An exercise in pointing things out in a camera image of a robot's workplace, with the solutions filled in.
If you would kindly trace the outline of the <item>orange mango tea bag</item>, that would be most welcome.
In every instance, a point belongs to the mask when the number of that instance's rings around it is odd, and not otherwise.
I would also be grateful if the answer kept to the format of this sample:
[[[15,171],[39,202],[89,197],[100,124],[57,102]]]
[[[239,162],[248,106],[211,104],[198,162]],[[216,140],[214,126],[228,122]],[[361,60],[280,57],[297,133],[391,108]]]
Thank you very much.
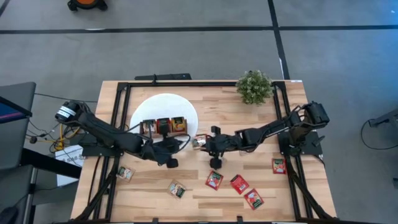
[[[186,133],[187,123],[184,117],[174,117],[171,119],[173,133]]]

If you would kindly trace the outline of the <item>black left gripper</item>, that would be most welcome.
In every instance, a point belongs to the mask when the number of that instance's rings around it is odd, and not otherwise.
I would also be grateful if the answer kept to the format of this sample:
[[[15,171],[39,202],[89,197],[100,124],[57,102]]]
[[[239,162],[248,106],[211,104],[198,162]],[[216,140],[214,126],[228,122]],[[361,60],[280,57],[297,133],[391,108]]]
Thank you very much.
[[[163,165],[167,163],[173,154],[178,153],[181,140],[175,138],[167,138],[170,132],[170,125],[168,123],[160,125],[160,133],[163,137],[162,141],[153,142],[152,140],[152,122],[147,122],[147,133],[150,140],[146,141],[142,147],[142,158],[150,160]]]

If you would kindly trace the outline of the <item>tilted blue screen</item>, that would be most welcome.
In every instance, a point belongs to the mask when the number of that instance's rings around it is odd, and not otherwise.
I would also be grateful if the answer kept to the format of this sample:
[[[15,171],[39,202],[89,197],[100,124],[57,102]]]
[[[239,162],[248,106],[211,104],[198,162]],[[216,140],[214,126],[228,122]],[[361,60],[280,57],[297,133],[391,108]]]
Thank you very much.
[[[30,118],[32,112],[0,96],[0,124]]]

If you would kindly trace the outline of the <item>grey desk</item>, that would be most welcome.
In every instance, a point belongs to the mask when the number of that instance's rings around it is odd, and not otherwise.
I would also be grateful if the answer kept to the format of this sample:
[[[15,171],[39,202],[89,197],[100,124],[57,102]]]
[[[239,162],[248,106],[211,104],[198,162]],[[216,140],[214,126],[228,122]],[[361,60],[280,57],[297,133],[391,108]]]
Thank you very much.
[[[0,124],[0,213],[8,208],[12,224],[25,224],[33,167],[21,166],[27,118]]]

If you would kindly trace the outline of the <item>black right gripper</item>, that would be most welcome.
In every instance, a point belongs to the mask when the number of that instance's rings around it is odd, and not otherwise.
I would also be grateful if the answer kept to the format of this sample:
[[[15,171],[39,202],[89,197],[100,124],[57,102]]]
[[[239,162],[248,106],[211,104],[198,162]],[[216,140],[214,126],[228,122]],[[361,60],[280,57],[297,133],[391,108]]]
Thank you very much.
[[[207,152],[210,156],[222,156],[225,152],[238,151],[241,146],[239,135],[221,134],[221,128],[211,127],[214,136],[207,137]],[[206,139],[198,140],[198,149],[206,149]]]

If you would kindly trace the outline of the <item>white round woven placemat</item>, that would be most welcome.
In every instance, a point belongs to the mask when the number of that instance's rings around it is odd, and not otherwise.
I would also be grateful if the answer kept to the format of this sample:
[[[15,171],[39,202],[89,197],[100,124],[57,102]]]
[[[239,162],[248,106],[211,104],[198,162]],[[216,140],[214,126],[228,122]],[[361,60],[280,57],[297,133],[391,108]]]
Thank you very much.
[[[183,142],[180,149],[192,149],[192,141],[198,131],[198,114],[194,106],[180,95],[161,93],[144,100],[132,114],[130,132],[138,133],[139,127],[132,127],[144,120],[174,117],[184,117],[187,121],[187,134],[176,137]]]

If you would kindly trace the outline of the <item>black metal table frame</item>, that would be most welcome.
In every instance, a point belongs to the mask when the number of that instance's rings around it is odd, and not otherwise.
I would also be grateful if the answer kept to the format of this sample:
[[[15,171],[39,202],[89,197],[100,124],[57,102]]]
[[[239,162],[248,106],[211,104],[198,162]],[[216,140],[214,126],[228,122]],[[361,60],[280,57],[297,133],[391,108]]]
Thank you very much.
[[[130,131],[130,119],[146,99],[161,93],[186,98],[198,114],[197,134],[212,134],[211,127],[222,134],[260,128],[287,116],[296,106],[307,103],[302,82],[275,81],[274,96],[263,105],[241,101],[234,81],[180,80],[102,84],[96,117],[121,130]],[[222,168],[210,167],[214,158],[200,150],[176,153],[178,167],[169,169],[156,162],[130,154],[114,158],[87,157],[81,169],[71,224],[333,224],[338,221],[324,166],[306,148],[319,145],[317,129],[305,144],[288,145],[287,133],[267,138],[247,156],[239,151],[216,156]],[[285,159],[287,173],[273,174],[272,160]],[[129,182],[116,177],[120,166],[135,170]],[[223,175],[218,190],[205,185],[211,171]],[[240,174],[249,187],[239,195],[230,180]],[[171,181],[184,185],[181,199],[167,193]],[[264,204],[252,210],[244,195],[256,189]]]

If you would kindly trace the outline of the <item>potted green plant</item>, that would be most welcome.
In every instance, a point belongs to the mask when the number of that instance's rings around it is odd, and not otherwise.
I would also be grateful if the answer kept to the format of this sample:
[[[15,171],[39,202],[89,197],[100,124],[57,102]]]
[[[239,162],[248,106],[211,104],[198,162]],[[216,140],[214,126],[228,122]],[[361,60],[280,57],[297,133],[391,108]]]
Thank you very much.
[[[262,105],[273,96],[272,80],[261,70],[246,71],[236,82],[236,91],[247,105]]]

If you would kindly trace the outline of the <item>red strawberry tea bag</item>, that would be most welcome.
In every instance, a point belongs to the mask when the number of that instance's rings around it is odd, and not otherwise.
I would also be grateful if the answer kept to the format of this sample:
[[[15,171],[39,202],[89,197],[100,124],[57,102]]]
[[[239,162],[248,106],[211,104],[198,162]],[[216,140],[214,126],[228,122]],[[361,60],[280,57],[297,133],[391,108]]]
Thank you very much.
[[[285,159],[273,159],[272,160],[273,174],[286,174],[286,162]]]
[[[261,205],[264,204],[264,200],[259,195],[256,189],[250,190],[248,193],[244,195],[244,198],[252,210],[256,210],[257,208],[259,208]]]
[[[170,130],[171,130],[171,123],[169,118],[160,118],[157,120],[157,131],[160,134],[160,125],[168,123],[170,125]]]
[[[211,171],[208,178],[206,179],[205,185],[211,187],[214,190],[218,190],[222,180],[223,175],[216,171]]]
[[[236,174],[230,180],[230,184],[239,195],[241,195],[249,187],[248,182],[240,174]]]

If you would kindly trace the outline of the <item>wooden tea box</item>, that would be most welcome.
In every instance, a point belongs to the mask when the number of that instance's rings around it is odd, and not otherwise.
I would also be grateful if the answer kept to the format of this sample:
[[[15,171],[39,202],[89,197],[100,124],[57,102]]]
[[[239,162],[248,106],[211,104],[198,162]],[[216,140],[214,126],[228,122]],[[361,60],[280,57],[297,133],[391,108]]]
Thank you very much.
[[[141,126],[142,126],[142,122],[140,123],[140,126],[139,126],[139,133],[140,133],[140,134],[142,134],[142,133],[141,133]],[[170,132],[168,133],[168,136],[181,136],[181,135],[185,135],[185,134],[188,134],[188,125],[187,125],[187,132],[186,132],[186,133],[173,133],[173,132],[172,132],[172,125],[171,125],[171,130],[170,130]],[[162,135],[159,134],[158,132],[157,132],[157,134],[152,134],[152,138],[161,138],[161,137],[162,137]]]

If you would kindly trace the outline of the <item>black desk beam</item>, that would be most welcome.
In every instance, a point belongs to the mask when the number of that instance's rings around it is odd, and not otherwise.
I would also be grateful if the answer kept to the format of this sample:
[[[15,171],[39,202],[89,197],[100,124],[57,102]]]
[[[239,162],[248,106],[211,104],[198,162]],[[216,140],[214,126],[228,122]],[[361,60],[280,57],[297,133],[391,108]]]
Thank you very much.
[[[81,167],[23,148],[20,165],[32,165],[37,169],[46,170],[67,177],[80,178]]]

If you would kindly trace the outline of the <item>orange shop vacuum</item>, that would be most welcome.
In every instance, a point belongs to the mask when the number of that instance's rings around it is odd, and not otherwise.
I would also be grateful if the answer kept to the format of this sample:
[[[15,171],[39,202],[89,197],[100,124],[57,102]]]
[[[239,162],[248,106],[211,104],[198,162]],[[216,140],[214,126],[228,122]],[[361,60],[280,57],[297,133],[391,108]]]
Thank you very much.
[[[98,8],[100,11],[108,9],[108,5],[104,0],[69,0],[67,6],[71,11],[77,11],[78,8],[84,10]]]

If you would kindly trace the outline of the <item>black bar device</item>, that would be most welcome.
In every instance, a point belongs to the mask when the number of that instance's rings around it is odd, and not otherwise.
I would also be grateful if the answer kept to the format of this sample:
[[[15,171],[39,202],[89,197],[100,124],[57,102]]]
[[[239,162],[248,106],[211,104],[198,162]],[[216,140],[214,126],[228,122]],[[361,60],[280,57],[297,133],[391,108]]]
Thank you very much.
[[[192,77],[189,73],[170,73],[170,74],[162,74],[162,75],[143,75],[136,76],[135,80],[191,80]]]

